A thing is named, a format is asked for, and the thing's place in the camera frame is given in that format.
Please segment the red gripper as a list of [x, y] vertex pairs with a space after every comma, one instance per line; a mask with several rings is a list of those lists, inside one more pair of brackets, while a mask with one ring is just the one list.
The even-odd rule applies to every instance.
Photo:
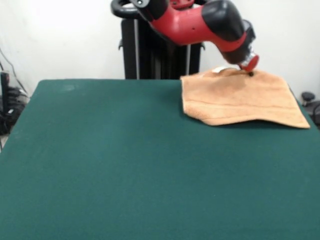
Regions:
[[251, 54], [251, 55], [248, 55], [247, 58], [243, 62], [241, 62], [238, 66], [242, 70], [249, 72], [248, 75], [250, 77], [253, 77], [254, 73], [252, 71], [256, 68], [259, 62], [259, 59], [260, 59], [259, 55]]

